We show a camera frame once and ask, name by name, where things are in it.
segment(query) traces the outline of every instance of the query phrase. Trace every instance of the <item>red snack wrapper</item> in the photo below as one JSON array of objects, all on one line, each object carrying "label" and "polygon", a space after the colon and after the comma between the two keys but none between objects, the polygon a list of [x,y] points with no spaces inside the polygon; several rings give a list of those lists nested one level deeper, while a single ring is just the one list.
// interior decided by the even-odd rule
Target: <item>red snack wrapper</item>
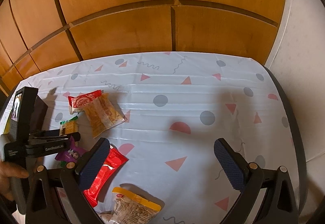
[{"label": "red snack wrapper", "polygon": [[73,113],[83,112],[82,107],[99,97],[101,94],[101,90],[96,90],[80,96],[68,96],[70,114],[72,115]]},{"label": "red snack wrapper", "polygon": [[117,149],[111,146],[111,150],[91,187],[88,190],[83,191],[83,194],[92,207],[97,206],[98,194],[108,178],[116,171],[116,169],[118,169],[128,160],[129,159],[127,159]]}]

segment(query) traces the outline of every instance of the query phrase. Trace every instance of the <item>human hand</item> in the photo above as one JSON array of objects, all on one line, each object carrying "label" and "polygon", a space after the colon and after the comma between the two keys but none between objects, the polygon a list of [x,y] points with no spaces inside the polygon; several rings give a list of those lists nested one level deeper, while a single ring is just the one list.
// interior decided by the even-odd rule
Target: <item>human hand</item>
[{"label": "human hand", "polygon": [[14,197],[10,190],[9,177],[27,178],[29,173],[26,169],[12,162],[0,160],[0,194],[6,199],[13,201]]}]

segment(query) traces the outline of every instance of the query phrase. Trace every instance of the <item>yellow snack package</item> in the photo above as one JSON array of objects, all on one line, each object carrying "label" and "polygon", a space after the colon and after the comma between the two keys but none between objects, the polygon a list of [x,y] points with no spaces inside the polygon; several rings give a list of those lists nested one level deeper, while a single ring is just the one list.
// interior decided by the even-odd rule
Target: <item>yellow snack package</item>
[{"label": "yellow snack package", "polygon": [[161,206],[121,187],[112,190],[115,206],[109,224],[146,224]]},{"label": "yellow snack package", "polygon": [[74,116],[72,119],[61,121],[61,127],[60,127],[60,136],[74,133],[78,131],[78,124],[77,124],[78,116]]},{"label": "yellow snack package", "polygon": [[108,93],[101,94],[90,103],[82,106],[96,138],[103,131],[123,123],[124,118],[116,111],[107,98]]}]

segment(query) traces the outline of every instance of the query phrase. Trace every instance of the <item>purple candy wrapper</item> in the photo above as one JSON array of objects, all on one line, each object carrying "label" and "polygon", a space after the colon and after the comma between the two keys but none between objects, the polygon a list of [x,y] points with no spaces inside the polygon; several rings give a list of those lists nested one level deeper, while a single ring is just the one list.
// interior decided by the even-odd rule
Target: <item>purple candy wrapper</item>
[{"label": "purple candy wrapper", "polygon": [[81,155],[86,152],[85,149],[76,146],[73,137],[70,137],[70,142],[70,149],[58,153],[55,156],[55,160],[65,162],[77,162]]}]

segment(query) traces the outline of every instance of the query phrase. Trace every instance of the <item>pink triangle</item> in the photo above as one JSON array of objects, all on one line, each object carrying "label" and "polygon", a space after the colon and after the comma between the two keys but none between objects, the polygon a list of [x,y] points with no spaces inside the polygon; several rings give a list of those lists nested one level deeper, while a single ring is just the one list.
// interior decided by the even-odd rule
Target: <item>pink triangle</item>
[{"label": "pink triangle", "polygon": [[98,67],[98,68],[95,70],[95,72],[101,71],[102,67],[103,67],[103,64],[102,64],[100,67]]},{"label": "pink triangle", "polygon": [[272,100],[279,100],[279,99],[277,98],[277,95],[274,95],[274,94],[268,94],[268,98],[269,98],[269,99],[272,99]]},{"label": "pink triangle", "polygon": [[123,64],[121,64],[119,67],[126,67],[127,61],[125,61]]},{"label": "pink triangle", "polygon": [[231,114],[235,113],[236,104],[225,104],[225,106],[229,109]]},{"label": "pink triangle", "polygon": [[140,81],[146,80],[146,79],[148,79],[148,78],[150,78],[150,76],[147,76],[147,75],[145,75],[145,74],[142,74],[142,75],[141,75],[141,79],[140,79]]},{"label": "pink triangle", "polygon": [[66,98],[68,98],[68,96],[70,96],[70,92],[65,92],[62,96],[65,96]]},{"label": "pink triangle", "polygon": [[214,74],[213,76],[216,77],[218,80],[221,81],[221,74]]},{"label": "pink triangle", "polygon": [[255,119],[254,119],[254,123],[262,123],[261,119],[260,119],[260,116],[258,115],[258,113],[256,112],[256,115],[255,115]]},{"label": "pink triangle", "polygon": [[189,125],[187,125],[186,123],[181,122],[181,121],[173,123],[169,129],[174,130],[174,131],[183,132],[186,134],[191,134],[191,128],[189,127]]},{"label": "pink triangle", "polygon": [[124,114],[126,123],[130,122],[130,113],[131,113],[131,110],[129,110],[127,113]]},{"label": "pink triangle", "polygon": [[134,148],[134,145],[133,144],[130,144],[130,143],[125,143],[125,144],[122,144],[118,150],[121,154],[123,154],[124,156],[127,155],[132,149]]},{"label": "pink triangle", "polygon": [[178,172],[178,170],[181,168],[181,166],[185,162],[186,158],[187,158],[187,156],[185,156],[183,158],[176,159],[176,160],[171,160],[171,161],[165,162],[165,164],[167,164],[169,167],[171,167],[176,172]]},{"label": "pink triangle", "polygon": [[182,84],[192,84],[190,77],[188,76],[187,78],[185,78],[185,80],[182,82]]},{"label": "pink triangle", "polygon": [[226,197],[223,200],[220,200],[219,202],[215,203],[216,206],[220,207],[224,211],[227,211],[229,204],[229,197]]}]

